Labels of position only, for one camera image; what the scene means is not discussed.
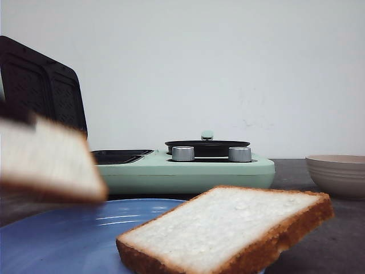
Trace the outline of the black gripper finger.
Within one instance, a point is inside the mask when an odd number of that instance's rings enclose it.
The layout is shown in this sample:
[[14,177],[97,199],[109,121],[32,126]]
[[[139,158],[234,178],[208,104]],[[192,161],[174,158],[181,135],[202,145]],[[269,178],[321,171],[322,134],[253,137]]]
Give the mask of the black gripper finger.
[[6,102],[1,99],[1,118],[12,120],[18,123],[23,123],[33,126],[36,122],[35,115],[28,109]]

